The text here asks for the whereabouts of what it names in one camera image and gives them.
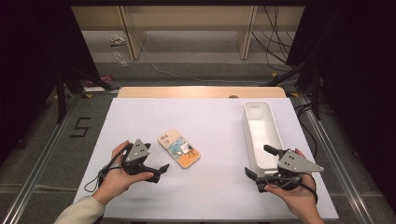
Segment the beige wooden shelf unit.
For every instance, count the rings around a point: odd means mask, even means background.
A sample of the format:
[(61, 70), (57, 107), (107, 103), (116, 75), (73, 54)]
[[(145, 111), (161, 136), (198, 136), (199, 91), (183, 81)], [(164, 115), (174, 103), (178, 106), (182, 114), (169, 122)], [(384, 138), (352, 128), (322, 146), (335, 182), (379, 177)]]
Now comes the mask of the beige wooden shelf unit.
[(303, 7), (73, 7), (82, 31), (122, 31), (130, 57), (136, 60), (148, 31), (232, 31), (240, 58), (248, 57), (254, 31), (295, 32)]

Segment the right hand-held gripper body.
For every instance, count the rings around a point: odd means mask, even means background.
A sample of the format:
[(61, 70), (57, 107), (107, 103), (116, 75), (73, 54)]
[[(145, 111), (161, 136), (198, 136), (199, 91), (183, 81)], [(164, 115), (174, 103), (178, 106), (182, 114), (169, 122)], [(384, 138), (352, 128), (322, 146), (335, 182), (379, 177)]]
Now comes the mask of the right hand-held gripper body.
[(322, 166), (298, 155), (291, 149), (280, 149), (280, 155), (276, 157), (278, 157), (277, 171), (264, 178), (265, 183), (272, 187), (292, 190), (299, 186), (304, 174), (324, 171)]

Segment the light wooden table edge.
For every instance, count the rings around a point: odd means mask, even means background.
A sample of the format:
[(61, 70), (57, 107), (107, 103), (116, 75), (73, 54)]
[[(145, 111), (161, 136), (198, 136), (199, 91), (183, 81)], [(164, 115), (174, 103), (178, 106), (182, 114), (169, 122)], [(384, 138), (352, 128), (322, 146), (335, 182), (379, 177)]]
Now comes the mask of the light wooden table edge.
[(119, 98), (286, 98), (280, 87), (175, 86), (123, 87)]

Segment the aluminium floor rail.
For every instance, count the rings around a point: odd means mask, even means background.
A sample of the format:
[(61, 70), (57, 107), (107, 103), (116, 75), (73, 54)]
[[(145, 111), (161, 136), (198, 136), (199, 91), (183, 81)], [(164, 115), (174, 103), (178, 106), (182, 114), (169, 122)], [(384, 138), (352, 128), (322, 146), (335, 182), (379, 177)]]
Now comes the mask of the aluminium floor rail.
[(330, 164), (332, 165), (333, 171), (337, 176), (338, 182), (340, 183), (357, 220), (360, 224), (374, 224), (373, 217), (370, 214), (365, 201), (353, 184), (352, 179), (338, 156), (329, 135), (326, 133), (321, 121), (318, 120), (318, 116), (313, 112), (309, 112), (307, 116)]
[(12, 201), (5, 216), (0, 220), (0, 224), (18, 224), (27, 204), (29, 203), (35, 187), (43, 175), (50, 158), (56, 149), (58, 142), (63, 134), (64, 127), (69, 121), (70, 115), (80, 99), (79, 95), (72, 95), (69, 103), (66, 105), (64, 116), (56, 122), (46, 145), (40, 151), (40, 155), (31, 168), (26, 180), (15, 189), (17, 192), (15, 199)]

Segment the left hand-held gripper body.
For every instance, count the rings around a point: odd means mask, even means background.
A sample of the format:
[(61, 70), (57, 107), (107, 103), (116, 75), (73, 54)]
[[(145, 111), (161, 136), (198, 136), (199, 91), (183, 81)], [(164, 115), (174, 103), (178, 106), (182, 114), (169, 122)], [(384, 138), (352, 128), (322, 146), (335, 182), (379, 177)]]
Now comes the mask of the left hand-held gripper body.
[(149, 172), (150, 167), (144, 164), (148, 155), (149, 151), (145, 149), (144, 143), (140, 139), (137, 139), (134, 144), (126, 147), (121, 166), (128, 175)]

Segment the white table mat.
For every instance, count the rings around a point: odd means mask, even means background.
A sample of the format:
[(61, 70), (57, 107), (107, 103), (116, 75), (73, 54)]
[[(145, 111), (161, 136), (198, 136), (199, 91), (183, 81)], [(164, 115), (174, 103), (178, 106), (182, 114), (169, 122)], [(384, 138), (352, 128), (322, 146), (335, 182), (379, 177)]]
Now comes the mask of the white table mat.
[[(249, 165), (243, 130), (243, 99), (116, 98), (78, 188), (82, 198), (119, 143), (141, 139), (150, 145), (145, 164), (169, 168), (158, 183), (139, 182), (106, 206), (107, 218), (146, 221), (275, 221), (293, 217), (284, 202), (260, 193)], [(158, 143), (177, 129), (200, 152), (187, 169)]]

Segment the crumpled paper scrap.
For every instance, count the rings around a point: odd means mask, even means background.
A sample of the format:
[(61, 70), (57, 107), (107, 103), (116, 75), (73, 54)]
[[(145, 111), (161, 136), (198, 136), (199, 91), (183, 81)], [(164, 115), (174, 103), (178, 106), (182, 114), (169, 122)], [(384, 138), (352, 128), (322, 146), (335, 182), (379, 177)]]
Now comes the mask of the crumpled paper scrap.
[(110, 41), (111, 41), (111, 47), (120, 47), (126, 45), (126, 41), (118, 35), (111, 36)]

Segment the person's right hand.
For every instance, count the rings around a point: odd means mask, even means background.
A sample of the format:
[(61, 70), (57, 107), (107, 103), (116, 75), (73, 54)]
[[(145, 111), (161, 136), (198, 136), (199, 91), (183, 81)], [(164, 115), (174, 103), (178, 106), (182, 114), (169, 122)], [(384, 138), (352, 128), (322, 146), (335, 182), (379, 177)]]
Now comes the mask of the person's right hand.
[(299, 186), (293, 190), (274, 188), (270, 185), (267, 185), (265, 190), (281, 198), (303, 224), (325, 224), (318, 212), (315, 195), (308, 190), (316, 189), (315, 179), (307, 173), (303, 175), (302, 183), (303, 187)]

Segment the clear plastic bottle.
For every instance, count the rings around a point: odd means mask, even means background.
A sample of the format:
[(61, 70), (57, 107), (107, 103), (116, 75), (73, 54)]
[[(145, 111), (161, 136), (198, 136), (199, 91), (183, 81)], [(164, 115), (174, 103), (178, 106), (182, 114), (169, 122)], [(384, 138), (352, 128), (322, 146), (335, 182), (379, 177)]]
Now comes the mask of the clear plastic bottle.
[(113, 52), (113, 56), (114, 56), (114, 58), (115, 58), (115, 60), (116, 60), (116, 62), (118, 63), (119, 66), (121, 66), (121, 67), (128, 66), (128, 63), (124, 60), (124, 58), (122, 57), (122, 55), (119, 52), (114, 51)]

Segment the white plastic storage bin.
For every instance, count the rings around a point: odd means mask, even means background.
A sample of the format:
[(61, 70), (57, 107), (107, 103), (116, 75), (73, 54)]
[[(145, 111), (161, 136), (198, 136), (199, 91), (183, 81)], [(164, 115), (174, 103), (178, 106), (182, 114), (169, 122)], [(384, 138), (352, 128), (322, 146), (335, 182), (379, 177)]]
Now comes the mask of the white plastic storage bin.
[(277, 171), (278, 156), (264, 150), (265, 145), (281, 149), (272, 107), (268, 102), (245, 102), (243, 128), (247, 144), (249, 168), (259, 176)]

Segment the person's left hand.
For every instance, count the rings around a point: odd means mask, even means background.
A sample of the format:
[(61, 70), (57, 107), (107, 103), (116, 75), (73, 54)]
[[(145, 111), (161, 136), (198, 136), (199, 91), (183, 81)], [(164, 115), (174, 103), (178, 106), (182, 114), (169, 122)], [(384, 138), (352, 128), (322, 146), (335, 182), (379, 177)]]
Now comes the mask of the person's left hand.
[(153, 177), (153, 173), (144, 172), (138, 175), (128, 175), (122, 168), (110, 170), (101, 186), (92, 194), (92, 197), (102, 205), (120, 196), (132, 184), (145, 181)]

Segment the black metal stand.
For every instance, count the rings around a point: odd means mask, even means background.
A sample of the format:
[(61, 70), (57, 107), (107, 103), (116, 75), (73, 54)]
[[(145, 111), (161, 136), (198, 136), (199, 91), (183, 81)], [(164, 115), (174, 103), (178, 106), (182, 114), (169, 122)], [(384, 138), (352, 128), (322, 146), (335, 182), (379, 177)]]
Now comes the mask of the black metal stand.
[[(66, 116), (66, 102), (64, 86), (66, 86), (73, 94), (82, 94), (84, 91), (80, 81), (82, 79), (87, 80), (93, 77), (99, 77), (98, 75), (90, 75), (85, 73), (81, 69), (62, 63), (56, 73), (56, 92), (57, 92), (57, 103), (58, 103), (58, 123), (61, 123)], [(104, 86), (106, 91), (115, 91), (119, 87), (112, 85)]]
[(318, 69), (312, 63), (301, 63), (296, 67), (292, 68), (287, 73), (280, 77), (270, 81), (267, 87), (274, 87), (283, 81), (298, 75), (295, 89), (297, 91), (309, 91), (311, 94), (311, 105), (313, 109), (313, 114), (316, 119), (320, 119), (318, 112), (318, 102), (319, 102), (319, 76)]

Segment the pink packet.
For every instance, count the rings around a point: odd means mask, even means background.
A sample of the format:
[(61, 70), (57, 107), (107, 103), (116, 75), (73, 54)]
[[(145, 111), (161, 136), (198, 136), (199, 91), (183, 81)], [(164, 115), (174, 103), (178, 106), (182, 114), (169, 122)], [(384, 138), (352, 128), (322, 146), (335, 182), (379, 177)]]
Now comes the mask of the pink packet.
[(99, 86), (108, 86), (113, 81), (113, 76), (111, 75), (103, 75), (100, 77), (93, 77), (91, 79), (87, 79), (85, 84), (87, 87), (99, 87)]

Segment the black curtain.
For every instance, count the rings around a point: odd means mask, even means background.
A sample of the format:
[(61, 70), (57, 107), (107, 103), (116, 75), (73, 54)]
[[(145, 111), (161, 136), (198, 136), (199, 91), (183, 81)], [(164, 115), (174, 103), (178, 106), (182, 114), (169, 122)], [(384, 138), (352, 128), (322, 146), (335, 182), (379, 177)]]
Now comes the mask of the black curtain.
[(396, 213), (396, 0), (294, 0), (305, 6), (290, 54), (315, 58), (336, 116)]
[(0, 164), (59, 79), (79, 92), (99, 78), (67, 0), (0, 0)]

